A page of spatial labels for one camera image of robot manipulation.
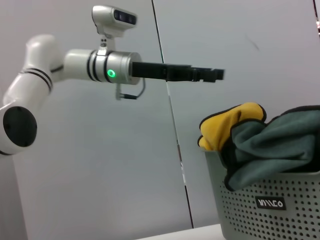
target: green led light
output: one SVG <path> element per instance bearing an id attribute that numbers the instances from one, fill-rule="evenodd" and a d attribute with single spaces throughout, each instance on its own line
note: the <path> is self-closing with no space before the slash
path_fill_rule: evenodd
<path id="1" fill-rule="evenodd" d="M 115 71 L 113 71 L 112 69 L 109 69 L 107 73 L 108 73 L 110 78 L 114 78 L 116 76 Z"/>

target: fabric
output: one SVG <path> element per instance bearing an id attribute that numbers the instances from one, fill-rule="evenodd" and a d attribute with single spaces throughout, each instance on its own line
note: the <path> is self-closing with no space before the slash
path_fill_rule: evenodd
<path id="1" fill-rule="evenodd" d="M 297 169 L 319 156 L 320 106 L 284 112 L 265 124 L 248 119 L 232 126 L 221 151 L 227 169 L 224 183 L 240 190 L 259 179 Z"/>
<path id="2" fill-rule="evenodd" d="M 200 123 L 202 135 L 198 139 L 198 145 L 207 151 L 220 152 L 230 137 L 232 126 L 248 119 L 264 122 L 266 118 L 266 111 L 254 102 L 247 102 L 212 114 Z"/>

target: white robotic arm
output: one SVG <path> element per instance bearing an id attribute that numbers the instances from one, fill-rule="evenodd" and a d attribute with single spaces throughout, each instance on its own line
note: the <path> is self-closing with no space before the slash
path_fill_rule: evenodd
<path id="1" fill-rule="evenodd" d="M 100 34 L 98 50 L 73 49 L 65 57 L 54 36 L 39 35 L 26 44 L 23 68 L 3 96 L 0 108 L 0 154 L 13 155 L 32 145 L 37 135 L 34 113 L 53 90 L 54 83 L 65 79 L 82 79 L 117 84 L 115 97 L 119 100 L 137 99 L 122 94 L 121 84 L 136 85 L 143 78 L 167 81 L 222 80 L 224 71 L 194 68 L 190 65 L 143 63 L 137 52 L 110 49 L 108 40 L 122 37 L 125 30 L 137 24 L 137 16 L 129 11 L 94 6 L 92 19 Z"/>

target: gray plastic basket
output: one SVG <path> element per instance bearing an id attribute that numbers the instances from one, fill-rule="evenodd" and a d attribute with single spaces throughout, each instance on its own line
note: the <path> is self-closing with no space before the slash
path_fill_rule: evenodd
<path id="1" fill-rule="evenodd" d="M 220 154 L 205 156 L 225 239 L 320 239 L 320 172 L 279 173 L 231 192 Z M 258 208 L 256 197 L 283 197 L 286 210 Z"/>

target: table surface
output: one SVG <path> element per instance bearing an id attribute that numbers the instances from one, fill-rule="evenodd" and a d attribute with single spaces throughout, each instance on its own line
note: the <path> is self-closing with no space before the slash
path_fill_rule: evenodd
<path id="1" fill-rule="evenodd" d="M 225 240 L 220 224 L 152 236 L 140 240 Z"/>

